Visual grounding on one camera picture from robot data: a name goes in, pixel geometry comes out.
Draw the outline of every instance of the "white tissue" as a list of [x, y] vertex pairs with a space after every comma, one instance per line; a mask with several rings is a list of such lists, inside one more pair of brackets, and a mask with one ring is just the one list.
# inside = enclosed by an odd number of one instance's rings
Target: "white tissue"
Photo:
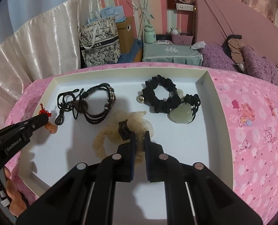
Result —
[[198, 50], [198, 49], [202, 49], [202, 48], [205, 48], [206, 46], [206, 43], [204, 41], [199, 41], [199, 42], [196, 42], [192, 47], [191, 49], [192, 50]]

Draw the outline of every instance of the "green thermos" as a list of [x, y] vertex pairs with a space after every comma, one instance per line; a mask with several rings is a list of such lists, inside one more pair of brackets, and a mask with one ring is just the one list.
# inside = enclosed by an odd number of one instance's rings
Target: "green thermos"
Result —
[[156, 33], [152, 25], [144, 26], [144, 42], [149, 44], [156, 42]]

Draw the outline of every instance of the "black scrunchie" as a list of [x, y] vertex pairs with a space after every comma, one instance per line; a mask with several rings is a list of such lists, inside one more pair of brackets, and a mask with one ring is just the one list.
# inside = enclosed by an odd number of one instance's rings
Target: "black scrunchie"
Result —
[[[177, 94], [177, 88], [171, 79], [165, 79], [158, 75], [152, 77], [150, 81], [145, 81], [146, 88], [142, 90], [143, 97], [146, 101], [154, 107], [155, 113], [170, 113], [171, 109], [175, 109], [181, 104], [181, 99]], [[169, 97], [167, 101], [159, 100], [154, 92], [158, 85], [163, 86], [167, 91], [173, 92], [173, 96]]]

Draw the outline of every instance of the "white tray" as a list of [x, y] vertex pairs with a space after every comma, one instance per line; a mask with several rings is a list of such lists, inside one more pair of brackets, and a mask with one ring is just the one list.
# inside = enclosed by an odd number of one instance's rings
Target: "white tray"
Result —
[[[199, 95], [201, 106], [192, 123], [176, 124], [168, 119], [167, 114], [150, 113], [147, 105], [136, 101], [144, 82], [157, 74], [171, 78], [184, 94]], [[52, 113], [52, 122], [59, 114], [56, 105], [59, 93], [81, 88], [87, 90], [103, 82], [114, 88], [117, 99], [109, 115], [116, 110], [147, 111], [144, 118], [152, 124], [155, 132], [151, 140], [161, 144], [165, 153], [189, 165], [202, 162], [230, 188], [233, 187], [233, 162], [227, 124], [207, 70], [141, 67], [56, 77], [43, 94], [34, 116], [38, 114], [42, 103]], [[159, 99], [169, 95], [162, 87], [158, 87], [155, 93]], [[102, 112], [106, 99], [106, 92], [94, 93], [87, 98], [88, 111], [93, 114]], [[35, 194], [41, 196], [77, 163], [99, 163], [92, 143], [100, 128], [106, 124], [107, 118], [100, 124], [91, 125], [83, 115], [75, 120], [71, 112], [65, 113], [64, 124], [59, 126], [56, 134], [50, 135], [45, 128], [33, 134], [31, 143], [21, 152], [19, 176]], [[104, 146], [109, 155], [117, 150], [117, 146], [107, 140]], [[166, 224], [166, 218], [164, 184], [147, 181], [145, 163], [136, 169], [132, 183], [117, 183], [114, 224]]]

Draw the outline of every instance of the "small bottle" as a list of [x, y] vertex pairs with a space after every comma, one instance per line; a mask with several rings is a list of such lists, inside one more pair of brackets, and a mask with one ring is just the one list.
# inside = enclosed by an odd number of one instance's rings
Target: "small bottle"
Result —
[[171, 27], [170, 29], [172, 35], [177, 35], [179, 33], [178, 30], [174, 29], [173, 27]]
[[156, 42], [156, 33], [152, 25], [144, 26], [144, 42], [149, 44]]

